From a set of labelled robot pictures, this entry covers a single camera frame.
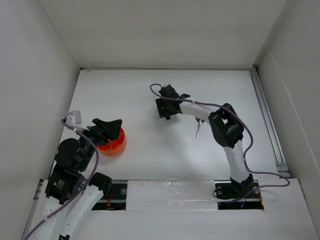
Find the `black handled scissors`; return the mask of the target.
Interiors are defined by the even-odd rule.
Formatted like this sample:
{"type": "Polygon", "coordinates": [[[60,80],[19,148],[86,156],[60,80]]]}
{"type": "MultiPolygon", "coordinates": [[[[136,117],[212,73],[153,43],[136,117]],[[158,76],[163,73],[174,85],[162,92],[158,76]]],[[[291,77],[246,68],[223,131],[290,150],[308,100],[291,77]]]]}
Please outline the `black handled scissors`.
{"type": "Polygon", "coordinates": [[[196,128],[195,137],[198,138],[199,137],[200,128],[201,128],[202,124],[205,123],[206,121],[203,120],[203,119],[200,119],[198,117],[196,117],[195,120],[197,121],[197,128],[196,128]]]}

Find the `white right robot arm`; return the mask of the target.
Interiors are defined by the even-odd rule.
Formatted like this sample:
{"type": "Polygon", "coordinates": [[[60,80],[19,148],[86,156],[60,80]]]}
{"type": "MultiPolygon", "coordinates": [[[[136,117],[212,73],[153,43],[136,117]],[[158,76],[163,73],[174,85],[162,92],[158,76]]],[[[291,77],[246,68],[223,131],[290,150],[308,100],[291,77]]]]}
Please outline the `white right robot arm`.
{"type": "Polygon", "coordinates": [[[188,94],[178,94],[170,85],[160,86],[155,100],[160,118],[167,120],[171,116],[190,115],[198,121],[209,123],[213,138],[223,148],[230,169],[231,191],[236,197],[243,197],[253,187],[253,176],[245,166],[243,150],[244,126],[240,122],[233,107],[224,105],[209,105],[190,100],[188,94]]]}

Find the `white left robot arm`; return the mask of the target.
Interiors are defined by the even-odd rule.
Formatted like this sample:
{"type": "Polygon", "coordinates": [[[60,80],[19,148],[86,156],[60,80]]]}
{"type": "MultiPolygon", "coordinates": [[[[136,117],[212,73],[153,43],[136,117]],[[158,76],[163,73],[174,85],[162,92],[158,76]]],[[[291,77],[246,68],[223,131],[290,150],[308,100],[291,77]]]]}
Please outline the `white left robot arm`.
{"type": "Polygon", "coordinates": [[[123,121],[95,118],[92,122],[83,126],[72,115],[61,120],[79,138],[58,145],[45,188],[43,219],[32,230],[36,240],[70,240],[97,201],[111,194],[112,179],[97,172],[98,147],[119,139],[123,121]]]}

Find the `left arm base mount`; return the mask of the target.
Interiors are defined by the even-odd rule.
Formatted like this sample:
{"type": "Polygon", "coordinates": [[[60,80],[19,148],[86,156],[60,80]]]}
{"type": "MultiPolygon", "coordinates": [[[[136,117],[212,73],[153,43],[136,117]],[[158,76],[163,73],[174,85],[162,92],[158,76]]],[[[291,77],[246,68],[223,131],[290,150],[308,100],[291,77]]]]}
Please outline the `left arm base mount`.
{"type": "Polygon", "coordinates": [[[107,196],[103,196],[93,207],[92,211],[124,211],[127,205],[128,182],[116,181],[107,196]]]}

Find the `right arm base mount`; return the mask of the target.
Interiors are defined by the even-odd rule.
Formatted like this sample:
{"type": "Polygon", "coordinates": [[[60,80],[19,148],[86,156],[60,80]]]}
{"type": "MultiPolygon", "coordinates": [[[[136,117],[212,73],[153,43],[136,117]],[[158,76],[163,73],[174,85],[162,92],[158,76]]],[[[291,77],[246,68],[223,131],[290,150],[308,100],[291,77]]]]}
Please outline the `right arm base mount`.
{"type": "Polygon", "coordinates": [[[217,199],[218,210],[264,210],[260,193],[249,190],[248,193],[237,194],[230,182],[218,182],[212,195],[217,199]]]}

